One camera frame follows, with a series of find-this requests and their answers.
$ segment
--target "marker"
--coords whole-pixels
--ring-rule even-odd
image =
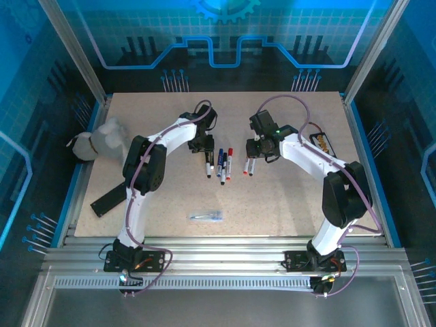
[[[225,167],[227,166],[227,153],[223,154],[223,170],[221,173],[221,185],[225,184]]]
[[[221,171],[222,170],[223,170],[223,149],[219,149],[219,152],[218,152],[217,177],[221,177]]]
[[[210,161],[210,159],[209,159],[209,152],[205,152],[204,153],[204,156],[206,157],[206,175],[207,175],[207,178],[210,178],[211,176],[212,176],[212,174],[211,174],[211,161]]]
[[[244,175],[248,174],[248,166],[249,165],[250,165],[250,158],[247,158],[247,160],[245,161],[245,166],[244,166],[244,170],[243,170]]]
[[[211,151],[211,169],[215,168],[215,156],[213,155],[213,150]]]
[[[225,173],[226,173],[226,176],[225,176],[225,179],[226,180],[230,180],[230,175],[231,175],[231,173],[232,173],[232,156],[233,156],[233,148],[229,148],[229,155],[228,155],[228,158],[227,158],[227,170],[225,171]]]
[[[253,174],[254,174],[255,163],[256,163],[256,159],[253,159],[253,161],[251,162],[251,167],[250,167],[250,173],[249,173],[250,176],[253,176]]]

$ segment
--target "gear logo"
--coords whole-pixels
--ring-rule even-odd
[[[204,19],[220,20],[223,24],[245,19],[247,14],[253,13],[255,5],[260,5],[259,0],[190,0],[190,3],[197,8],[197,13],[204,15]]]

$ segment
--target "red marker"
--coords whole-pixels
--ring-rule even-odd
[[[247,158],[247,160],[245,161],[245,166],[244,166],[244,170],[243,170],[244,175],[248,174],[248,166],[249,166],[249,164],[250,164],[250,158]]]
[[[232,156],[233,156],[233,148],[229,148],[228,157],[227,157],[227,170],[225,173],[227,174],[225,179],[230,180],[232,173]]]

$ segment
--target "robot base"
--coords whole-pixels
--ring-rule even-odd
[[[103,270],[107,273],[121,273],[124,269],[131,273],[160,273],[165,265],[165,252],[142,251],[141,258],[135,266],[123,260],[115,251],[106,254]]]
[[[285,251],[285,259],[281,262],[282,267],[287,273],[294,272],[320,272],[320,273],[337,273],[339,267],[334,263],[336,261],[341,268],[341,272],[347,271],[347,264],[342,251],[336,250],[329,256],[328,260],[314,262],[313,256],[308,251]]]

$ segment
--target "blue marker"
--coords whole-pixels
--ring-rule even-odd
[[[217,167],[217,177],[221,177],[221,171],[223,170],[223,149],[219,149],[218,152],[218,167]]]

